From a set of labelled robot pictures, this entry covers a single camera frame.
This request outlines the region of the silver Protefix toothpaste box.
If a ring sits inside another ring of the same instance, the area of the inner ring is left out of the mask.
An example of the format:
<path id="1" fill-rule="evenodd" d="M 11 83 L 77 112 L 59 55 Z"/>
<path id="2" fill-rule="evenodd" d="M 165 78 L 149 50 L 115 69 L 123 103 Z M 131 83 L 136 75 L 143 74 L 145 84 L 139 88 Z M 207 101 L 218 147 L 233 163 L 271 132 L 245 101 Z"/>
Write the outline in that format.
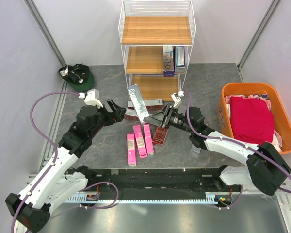
<path id="1" fill-rule="evenodd" d="M 128 93 L 129 93 L 130 99 L 132 101 L 133 107 L 136 111 L 136 114 L 139 118 L 139 121 L 141 123 L 145 123 L 144 119 L 146 117 L 149 117 L 150 114 L 146 108 L 146 105 L 144 103 L 144 100 L 142 98 L 142 95 L 141 95 L 141 92 L 140 92 L 138 86 L 136 84 L 129 86 Z"/>

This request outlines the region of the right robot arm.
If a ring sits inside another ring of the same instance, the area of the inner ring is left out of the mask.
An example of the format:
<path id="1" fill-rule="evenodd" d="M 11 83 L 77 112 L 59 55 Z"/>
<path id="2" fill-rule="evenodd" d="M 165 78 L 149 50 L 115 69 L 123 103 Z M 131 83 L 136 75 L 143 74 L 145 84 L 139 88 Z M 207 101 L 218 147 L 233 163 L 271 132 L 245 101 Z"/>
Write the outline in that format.
<path id="1" fill-rule="evenodd" d="M 145 117 L 144 122 L 187 131 L 195 147 L 220 153 L 241 163 L 241 167 L 220 167 L 218 176 L 212 179 L 212 185 L 218 191 L 232 185 L 253 185 L 272 196 L 281 188 L 291 169 L 271 143 L 258 145 L 230 138 L 208 127 L 204 119 L 197 107 L 188 107 L 185 114 L 180 114 L 168 104 L 160 112 Z"/>

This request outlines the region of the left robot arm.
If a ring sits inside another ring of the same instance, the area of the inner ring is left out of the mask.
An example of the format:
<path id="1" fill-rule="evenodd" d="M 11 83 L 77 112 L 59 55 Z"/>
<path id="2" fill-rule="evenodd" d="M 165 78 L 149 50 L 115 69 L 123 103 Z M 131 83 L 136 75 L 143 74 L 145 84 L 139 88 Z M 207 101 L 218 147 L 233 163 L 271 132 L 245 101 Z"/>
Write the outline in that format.
<path id="1" fill-rule="evenodd" d="M 5 203 L 13 217 L 11 232 L 39 232 L 49 221 L 51 214 L 74 193 L 95 189 L 97 180 L 92 171 L 83 166 L 70 179 L 56 186 L 62 175 L 91 146 L 94 136 L 105 126 L 111 126 L 124 119 L 126 108 L 107 100 L 111 111 L 102 104 L 88 103 L 76 115 L 76 121 L 63 135 L 55 147 L 53 156 L 31 183 L 18 194 L 11 193 Z"/>

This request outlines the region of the purple RiO toothpaste box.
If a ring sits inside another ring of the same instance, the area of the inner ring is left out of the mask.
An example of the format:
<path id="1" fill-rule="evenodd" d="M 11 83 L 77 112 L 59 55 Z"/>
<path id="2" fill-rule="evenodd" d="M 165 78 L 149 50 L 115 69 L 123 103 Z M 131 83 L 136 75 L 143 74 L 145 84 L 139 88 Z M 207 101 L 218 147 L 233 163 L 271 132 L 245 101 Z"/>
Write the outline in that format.
<path id="1" fill-rule="evenodd" d="M 175 74 L 174 51 L 172 46 L 163 46 L 163 75 L 173 77 Z"/>

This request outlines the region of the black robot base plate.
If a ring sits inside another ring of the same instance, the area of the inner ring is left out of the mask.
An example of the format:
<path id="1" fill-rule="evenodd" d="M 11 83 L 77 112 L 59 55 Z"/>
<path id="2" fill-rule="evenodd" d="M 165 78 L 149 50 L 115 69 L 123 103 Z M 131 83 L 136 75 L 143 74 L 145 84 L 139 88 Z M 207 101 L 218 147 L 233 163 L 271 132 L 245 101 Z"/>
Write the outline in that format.
<path id="1" fill-rule="evenodd" d="M 82 172 L 88 184 L 100 181 L 112 182 L 119 190 L 125 188 L 172 188 L 197 192 L 237 192 L 240 185 L 228 186 L 219 179 L 221 168 L 175 168 L 175 169 L 90 169 L 86 166 L 69 168 L 64 175 Z"/>

